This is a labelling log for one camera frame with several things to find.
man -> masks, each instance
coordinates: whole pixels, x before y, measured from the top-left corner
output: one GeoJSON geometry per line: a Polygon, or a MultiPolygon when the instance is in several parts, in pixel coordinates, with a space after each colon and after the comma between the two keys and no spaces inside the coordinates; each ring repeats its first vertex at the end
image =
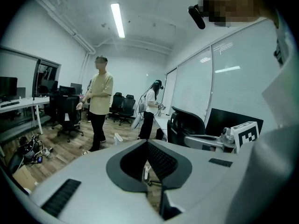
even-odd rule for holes
{"type": "Polygon", "coordinates": [[[93,126],[93,146],[83,155],[99,150],[100,143],[106,142],[103,125],[106,114],[109,113],[110,96],[113,89],[113,77],[106,71],[107,62],[107,58],[103,56],[98,56],[95,59],[95,66],[99,73],[94,75],[86,96],[77,105],[77,110],[81,110],[86,100],[91,99],[88,116],[93,126]]]}
{"type": "Polygon", "coordinates": [[[286,176],[291,176],[291,167],[296,160],[294,154],[298,153],[297,145],[294,145],[293,141],[297,140],[297,137],[292,133],[299,124],[299,53],[295,39],[283,17],[273,4],[266,0],[199,0],[198,8],[203,17],[208,17],[209,21],[216,25],[227,26],[234,22],[256,21],[259,17],[266,17],[273,21],[277,29],[278,41],[274,56],[282,69],[264,90],[263,97],[280,129],[263,136],[264,140],[265,137],[279,137],[285,142],[275,141],[276,139],[269,139],[270,142],[264,143],[259,142],[259,139],[256,141],[251,150],[249,168],[229,207],[226,223],[251,223],[270,203],[272,210],[283,213],[286,210],[282,211],[279,202],[273,204],[273,201],[278,193],[285,190],[282,187],[288,181],[286,176]],[[283,166],[281,160],[287,160],[288,169],[276,168],[283,166]],[[275,173],[277,170],[280,170],[280,175],[275,173]]]}

shoe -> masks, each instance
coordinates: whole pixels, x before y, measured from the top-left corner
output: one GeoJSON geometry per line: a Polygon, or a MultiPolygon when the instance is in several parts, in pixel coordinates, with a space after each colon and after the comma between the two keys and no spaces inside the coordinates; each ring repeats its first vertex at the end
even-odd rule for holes
{"type": "Polygon", "coordinates": [[[89,154],[89,153],[91,153],[91,152],[90,151],[85,151],[85,152],[82,153],[82,155],[86,155],[86,154],[89,154]]]}

table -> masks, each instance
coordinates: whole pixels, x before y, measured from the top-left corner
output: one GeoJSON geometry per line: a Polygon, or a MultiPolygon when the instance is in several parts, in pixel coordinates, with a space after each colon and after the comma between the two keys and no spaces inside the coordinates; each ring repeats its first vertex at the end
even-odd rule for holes
{"type": "MultiPolygon", "coordinates": [[[[34,126],[36,126],[36,120],[34,118],[34,112],[33,112],[33,107],[36,107],[36,117],[37,117],[37,123],[38,123],[38,127],[39,127],[39,131],[41,134],[43,134],[43,130],[42,130],[42,125],[41,125],[41,120],[39,117],[39,111],[38,111],[38,106],[39,105],[44,105],[44,104],[49,104],[50,103],[50,98],[49,97],[35,97],[34,100],[33,98],[22,98],[22,99],[16,99],[16,100],[12,100],[11,102],[16,102],[19,101],[19,104],[16,105],[11,105],[11,106],[6,106],[3,108],[0,108],[0,113],[5,113],[8,111],[12,111],[12,110],[19,110],[22,108],[26,108],[26,107],[31,107],[31,112],[32,112],[32,120],[34,122],[34,126]]],[[[1,105],[5,105],[8,104],[10,102],[3,102],[1,103],[1,105]]]]}
{"type": "Polygon", "coordinates": [[[170,115],[162,114],[160,117],[156,115],[154,118],[167,137],[167,122],[170,120],[170,115]]]}

black pants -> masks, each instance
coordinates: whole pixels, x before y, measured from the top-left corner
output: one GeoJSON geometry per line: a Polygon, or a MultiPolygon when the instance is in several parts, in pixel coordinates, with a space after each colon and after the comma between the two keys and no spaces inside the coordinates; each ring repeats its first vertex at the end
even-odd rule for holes
{"type": "Polygon", "coordinates": [[[88,117],[93,126],[93,146],[90,151],[96,151],[100,148],[100,142],[106,140],[103,131],[103,125],[105,122],[105,114],[94,114],[89,112],[88,117]]]}
{"type": "Polygon", "coordinates": [[[149,139],[151,128],[153,127],[154,114],[151,112],[144,112],[144,122],[141,127],[139,138],[142,140],[149,139]]]}

person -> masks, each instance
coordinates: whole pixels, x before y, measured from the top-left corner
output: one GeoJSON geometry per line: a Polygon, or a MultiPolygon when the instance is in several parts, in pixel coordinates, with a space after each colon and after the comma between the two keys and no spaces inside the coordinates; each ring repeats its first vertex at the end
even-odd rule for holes
{"type": "MultiPolygon", "coordinates": [[[[296,41],[282,15],[268,0],[199,0],[198,8],[203,17],[208,17],[209,21],[216,25],[251,22],[256,21],[259,17],[266,17],[272,20],[275,25],[277,47],[273,54],[280,64],[281,71],[262,92],[262,96],[275,117],[278,129],[263,135],[264,140],[265,137],[269,137],[271,142],[256,143],[252,147],[248,163],[250,168],[246,170],[231,202],[226,223],[235,224],[244,220],[251,223],[270,204],[273,210],[286,212],[288,210],[282,210],[280,205],[285,202],[282,195],[279,196],[279,202],[273,204],[275,196],[286,190],[286,188],[282,189],[286,185],[285,177],[279,175],[281,178],[277,178],[277,175],[271,169],[273,166],[269,165],[270,168],[265,168],[265,166],[269,163],[288,160],[288,171],[284,169],[281,173],[288,172],[291,176],[291,160],[293,160],[294,154],[298,153],[297,145],[293,145],[297,143],[292,141],[297,140],[296,134],[292,133],[292,130],[295,127],[298,128],[296,125],[299,124],[299,52],[296,41]],[[279,140],[283,141],[276,143],[270,137],[279,137],[279,140]]],[[[257,222],[267,222],[269,221],[268,217],[263,215],[257,222]]]]}
{"type": "Polygon", "coordinates": [[[143,113],[144,121],[138,135],[138,139],[149,139],[151,129],[153,126],[154,115],[158,113],[160,107],[155,104],[157,100],[157,95],[159,94],[159,89],[162,86],[162,81],[156,80],[150,87],[149,91],[145,96],[145,112],[143,113]]]}
{"type": "Polygon", "coordinates": [[[99,150],[100,144],[106,142],[103,125],[106,114],[109,113],[110,96],[113,89],[113,77],[106,71],[107,63],[108,60],[104,56],[98,56],[95,59],[95,66],[99,72],[94,75],[86,96],[77,105],[77,110],[81,110],[86,100],[91,99],[88,117],[93,126],[93,146],[83,152],[83,155],[99,150]]]}

